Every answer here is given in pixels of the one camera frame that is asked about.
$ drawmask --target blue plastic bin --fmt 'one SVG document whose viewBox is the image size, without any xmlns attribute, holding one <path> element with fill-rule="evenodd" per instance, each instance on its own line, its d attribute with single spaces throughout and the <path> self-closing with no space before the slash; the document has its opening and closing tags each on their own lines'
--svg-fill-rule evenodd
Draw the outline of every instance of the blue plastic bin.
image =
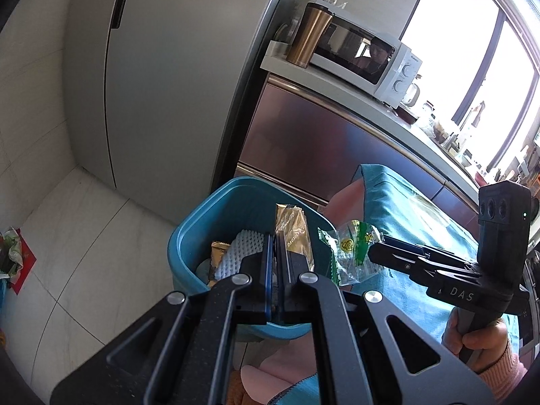
<svg viewBox="0 0 540 405">
<path fill-rule="evenodd" d="M 168 261 L 173 285 L 185 294 L 199 294 L 210 289 L 195 276 L 197 266 L 210 257 L 213 241 L 231 243 L 242 230 L 272 232 L 276 204 L 294 204 L 306 215 L 315 261 L 315 270 L 326 275 L 330 249 L 319 240 L 317 228 L 334 230 L 332 224 L 303 202 L 270 183 L 251 177 L 234 178 L 199 205 L 172 233 Z M 309 324 L 279 326 L 242 325 L 240 334 L 260 338 L 291 340 L 306 334 Z"/>
</svg>

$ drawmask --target countertop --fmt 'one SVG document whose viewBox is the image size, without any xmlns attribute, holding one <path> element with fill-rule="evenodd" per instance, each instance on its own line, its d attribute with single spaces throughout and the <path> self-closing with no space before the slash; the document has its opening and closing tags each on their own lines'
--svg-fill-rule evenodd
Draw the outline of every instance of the countertop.
<svg viewBox="0 0 540 405">
<path fill-rule="evenodd" d="M 279 43 L 271 42 L 261 68 L 315 91 L 357 113 L 390 138 L 410 149 L 471 201 L 478 204 L 479 188 L 476 184 L 420 128 L 409 125 L 386 105 L 318 67 L 310 65 L 302 69 L 287 62 L 280 54 L 282 50 Z"/>
</svg>

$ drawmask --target yellow logo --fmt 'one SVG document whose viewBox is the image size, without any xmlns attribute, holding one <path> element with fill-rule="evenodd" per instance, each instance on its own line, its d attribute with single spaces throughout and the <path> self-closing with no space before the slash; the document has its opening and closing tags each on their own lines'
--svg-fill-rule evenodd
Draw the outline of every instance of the yellow logo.
<svg viewBox="0 0 540 405">
<path fill-rule="evenodd" d="M 344 239 L 341 241 L 341 249 L 347 253 L 352 253 L 354 249 L 354 242 L 352 239 Z"/>
</svg>

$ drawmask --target microwave window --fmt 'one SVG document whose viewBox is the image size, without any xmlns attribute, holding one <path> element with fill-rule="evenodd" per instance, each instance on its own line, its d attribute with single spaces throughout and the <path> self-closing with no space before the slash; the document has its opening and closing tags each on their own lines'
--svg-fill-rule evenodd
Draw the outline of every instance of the microwave window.
<svg viewBox="0 0 540 405">
<path fill-rule="evenodd" d="M 390 44 L 339 18 L 328 26 L 315 49 L 373 85 L 379 83 L 394 52 Z"/>
</svg>

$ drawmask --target microwave knob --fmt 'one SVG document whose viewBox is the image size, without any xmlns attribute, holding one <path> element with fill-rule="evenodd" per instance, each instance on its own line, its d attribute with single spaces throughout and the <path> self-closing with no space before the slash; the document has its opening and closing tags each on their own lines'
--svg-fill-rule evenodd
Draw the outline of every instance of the microwave knob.
<svg viewBox="0 0 540 405">
<path fill-rule="evenodd" d="M 401 72 L 403 73 L 403 76 L 405 76 L 406 78 L 409 78 L 412 76 L 412 73 L 413 73 L 413 69 L 410 65 L 404 65 L 403 68 L 401 69 Z"/>
<path fill-rule="evenodd" d="M 404 93 L 407 90 L 407 84 L 402 80 L 396 80 L 394 82 L 394 90 L 398 93 Z"/>
</svg>

